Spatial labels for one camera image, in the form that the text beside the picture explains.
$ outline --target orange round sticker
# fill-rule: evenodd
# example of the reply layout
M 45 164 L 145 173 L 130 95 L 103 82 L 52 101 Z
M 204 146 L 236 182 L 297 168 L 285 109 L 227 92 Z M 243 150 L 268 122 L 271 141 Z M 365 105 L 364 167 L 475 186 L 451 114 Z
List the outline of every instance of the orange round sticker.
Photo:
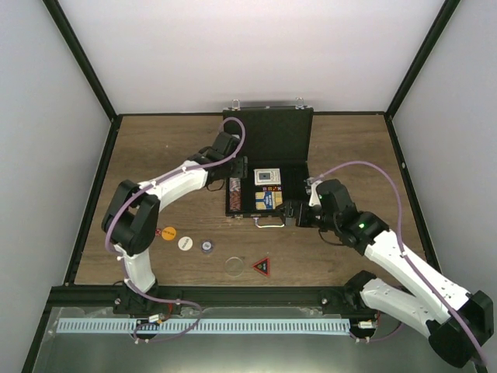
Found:
M 176 230 L 173 227 L 166 227 L 162 231 L 161 236 L 166 241 L 172 241 L 176 237 Z

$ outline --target red triangle sign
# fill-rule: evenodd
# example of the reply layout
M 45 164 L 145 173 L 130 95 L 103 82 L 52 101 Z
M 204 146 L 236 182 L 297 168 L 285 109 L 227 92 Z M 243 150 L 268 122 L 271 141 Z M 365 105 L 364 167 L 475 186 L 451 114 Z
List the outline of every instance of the red triangle sign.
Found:
M 260 260 L 259 262 L 255 263 L 252 268 L 259 272 L 260 274 L 263 274 L 266 277 L 269 277 L 269 257 L 267 256 L 266 258 Z

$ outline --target white wall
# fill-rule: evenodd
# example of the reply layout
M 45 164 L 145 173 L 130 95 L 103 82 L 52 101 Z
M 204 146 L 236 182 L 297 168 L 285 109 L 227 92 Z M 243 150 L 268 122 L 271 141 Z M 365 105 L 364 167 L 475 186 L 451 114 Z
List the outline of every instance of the white wall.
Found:
M 443 272 L 497 302 L 495 24 L 495 0 L 461 2 L 394 123 Z
M 109 129 L 42 1 L 0 2 L 0 371 L 60 285 Z
M 118 113 L 386 110 L 443 0 L 61 0 Z

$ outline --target black foam insert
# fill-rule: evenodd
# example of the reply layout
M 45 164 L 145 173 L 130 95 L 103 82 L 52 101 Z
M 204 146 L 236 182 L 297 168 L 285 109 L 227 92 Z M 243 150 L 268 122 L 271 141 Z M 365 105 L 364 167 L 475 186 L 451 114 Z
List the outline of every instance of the black foam insert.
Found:
M 250 165 L 247 178 L 242 179 L 242 210 L 251 211 L 254 214 L 267 213 L 269 210 L 255 209 L 255 192 L 258 187 L 254 184 L 254 169 L 280 169 L 281 186 L 283 189 L 283 200 L 305 200 L 308 195 L 305 192 L 305 180 L 309 177 L 307 165 L 304 163 L 295 165 L 265 164 L 263 167 Z
M 245 125 L 246 138 L 239 155 L 248 162 L 305 162 L 311 138 L 312 108 L 294 107 L 248 108 L 224 111 L 223 117 L 236 117 Z M 227 122 L 229 134 L 242 132 L 234 121 Z

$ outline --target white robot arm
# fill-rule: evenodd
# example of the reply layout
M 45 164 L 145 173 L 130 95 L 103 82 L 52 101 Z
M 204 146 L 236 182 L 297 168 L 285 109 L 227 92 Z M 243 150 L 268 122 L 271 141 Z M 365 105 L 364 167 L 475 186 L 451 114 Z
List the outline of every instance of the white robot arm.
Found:
M 482 291 L 471 294 L 434 270 L 406 245 L 399 249 L 395 232 L 375 214 L 358 211 L 338 180 L 315 181 L 310 191 L 308 202 L 289 200 L 279 207 L 283 223 L 334 232 L 344 246 L 383 267 L 410 292 L 393 288 L 374 274 L 362 271 L 345 285 L 348 302 L 357 308 L 377 309 L 411 326 L 428 338 L 435 352 L 453 366 L 461 368 L 478 356 L 475 343 L 426 281 L 457 312 L 480 346 L 494 332 L 489 296 Z
M 200 149 L 165 175 L 141 183 L 125 180 L 117 187 L 102 229 L 109 236 L 110 251 L 117 253 L 123 263 L 133 290 L 146 293 L 156 283 L 149 246 L 155 237 L 158 214 L 185 194 L 215 180 L 246 177 L 246 157 L 234 157 L 243 144 L 245 129 L 241 128 L 242 138 L 222 131 L 212 146 Z M 129 207 L 136 208 L 136 213 Z

